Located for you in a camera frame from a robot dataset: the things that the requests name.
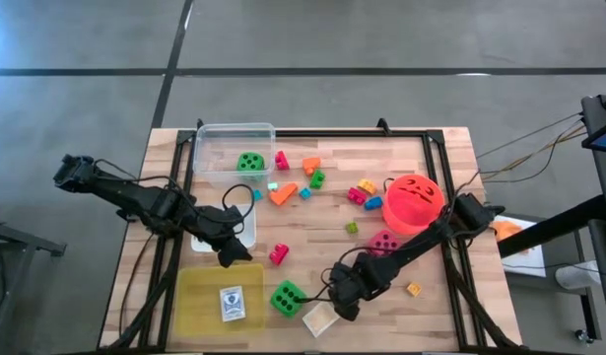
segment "green block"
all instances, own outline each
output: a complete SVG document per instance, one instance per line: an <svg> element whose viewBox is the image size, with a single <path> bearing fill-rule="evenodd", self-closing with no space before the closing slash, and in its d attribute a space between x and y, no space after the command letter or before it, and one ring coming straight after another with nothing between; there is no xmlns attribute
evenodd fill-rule
<svg viewBox="0 0 606 355"><path fill-rule="evenodd" d="M265 160L260 154L245 152L239 156L236 169L240 172L257 172L265 170Z"/></svg>
<svg viewBox="0 0 606 355"><path fill-rule="evenodd" d="M292 281L285 280L272 294L270 303L285 317L291 318L303 307L303 304L294 302L294 298L304 299L306 294Z"/></svg>
<svg viewBox="0 0 606 355"><path fill-rule="evenodd" d="M324 173L320 169L316 169L311 176L311 183L309 187L311 188L321 188L324 183Z"/></svg>
<svg viewBox="0 0 606 355"><path fill-rule="evenodd" d="M358 224L355 222L351 222L348 223L346 225L346 231L349 232L349 234L355 234L358 232Z"/></svg>

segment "yellow tray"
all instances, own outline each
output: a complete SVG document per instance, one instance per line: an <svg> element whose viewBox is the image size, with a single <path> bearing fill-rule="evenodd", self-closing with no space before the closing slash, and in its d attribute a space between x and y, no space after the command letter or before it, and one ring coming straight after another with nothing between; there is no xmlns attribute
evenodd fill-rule
<svg viewBox="0 0 606 355"><path fill-rule="evenodd" d="M233 286L242 288L245 318L224 322L220 290ZM176 295L173 332L177 336L226 334L265 327L261 264L181 269L177 274Z"/></svg>

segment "gray floor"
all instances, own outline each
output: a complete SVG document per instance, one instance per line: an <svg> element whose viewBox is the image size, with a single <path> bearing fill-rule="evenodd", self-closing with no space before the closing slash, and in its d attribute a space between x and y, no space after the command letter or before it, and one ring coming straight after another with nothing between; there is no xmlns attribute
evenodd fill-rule
<svg viewBox="0 0 606 355"><path fill-rule="evenodd" d="M0 0L0 68L163 68L183 0ZM195 1L179 67L606 66L602 0ZM0 218L66 242L34 261L3 353L93 349L125 225L107 203L62 192L65 153L138 172L162 77L0 77ZM462 125L484 152L580 110L606 76L174 79L163 127L270 121L277 126ZM546 130L480 161L486 170L542 145ZM510 174L540 169L539 157ZM591 154L561 146L540 177L491 184L489 200L547 217L599 192ZM572 296L511 288L524 343L606 354L572 339Z"/></svg>

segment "wooden tabletop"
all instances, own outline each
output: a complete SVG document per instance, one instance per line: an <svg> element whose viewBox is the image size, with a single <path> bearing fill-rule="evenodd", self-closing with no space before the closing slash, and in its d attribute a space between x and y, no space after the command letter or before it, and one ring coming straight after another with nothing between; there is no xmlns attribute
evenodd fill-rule
<svg viewBox="0 0 606 355"><path fill-rule="evenodd" d="M469 130L465 127L441 129L444 132L453 182L459 186L477 170ZM168 175L176 132L176 129L152 131L141 177ZM268 199L256 203L257 244L250 253L254 257L252 262L262 263L265 269L265 329L249 334L180 338L173 334L171 320L168 351L457 350L440 248L430 250L404 267L392 282L392 287L376 300L361 302L360 315L356 321L339 319L318 338L311 335L302 321L302 317L314 304L303 306L293 319L284 318L269 305L269 297L285 279L296 283L308 295L314 295L322 286L319 278L322 269L332 266L345 250L363 245L376 232L386 228L380 210L365 211L362 206L357 206L346 198L347 190L357 185L360 178L369 178L381 186L386 178L405 174L427 175L422 141L417 138L278 138L276 143L277 150L286 153L291 170L275 172L271 180L296 182L299 188L307 186L308 179L302 170L302 159L318 156L322 159L326 183L322 189L315 190L308 201L296 195L280 207ZM439 184L443 186L438 151L436 147L433 148ZM184 176L186 159L185 155L179 174L181 177ZM164 183L143 182L144 185ZM215 204L221 200L224 190L196 178L191 193L197 197L199 204ZM465 191L471 191L484 200L484 187L479 178L467 186ZM247 192L232 194L231 202L247 202ZM345 231L344 226L350 221L358 223L360 231L356 236L350 236ZM149 233L138 223L130 225L127 230L103 325L101 345L111 343L118 336L121 300L136 257L148 237ZM280 267L273 266L267 257L277 243L287 244L291 249ZM154 250L155 243L150 243L138 268L127 299L124 326L133 319L146 298ZM476 238L469 249L469 255L480 302L505 334L520 343L517 321L493 233L485 232ZM194 252L190 246L190 236L184 236L180 268L217 264L213 255ZM410 282L417 282L423 288L416 298L405 291ZM471 333L469 310L464 302L462 304L466 328ZM162 302L154 312L154 336L158 334L161 307Z"/></svg>

